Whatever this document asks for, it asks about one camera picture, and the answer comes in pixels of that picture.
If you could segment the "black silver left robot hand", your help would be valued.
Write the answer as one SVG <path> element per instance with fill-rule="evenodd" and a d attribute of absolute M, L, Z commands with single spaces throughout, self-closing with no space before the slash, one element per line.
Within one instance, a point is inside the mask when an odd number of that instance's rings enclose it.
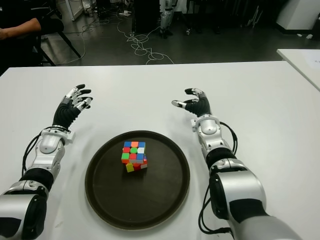
<path fill-rule="evenodd" d="M 92 92 L 91 89 L 85 89 L 85 84 L 79 84 L 73 87 L 59 103 L 54 117 L 52 126 L 69 129 L 73 121 L 80 113 L 91 107 L 93 98 L 88 96 Z"/>

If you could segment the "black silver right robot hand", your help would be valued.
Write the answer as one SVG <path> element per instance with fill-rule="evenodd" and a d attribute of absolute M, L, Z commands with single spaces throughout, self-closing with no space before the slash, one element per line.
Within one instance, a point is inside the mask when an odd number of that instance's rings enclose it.
<path fill-rule="evenodd" d="M 198 88 L 186 88 L 184 92 L 187 95 L 195 96 L 195 98 L 185 101 L 173 100 L 171 102 L 173 106 L 182 108 L 197 117 L 212 114 L 209 100 L 204 91 Z"/>

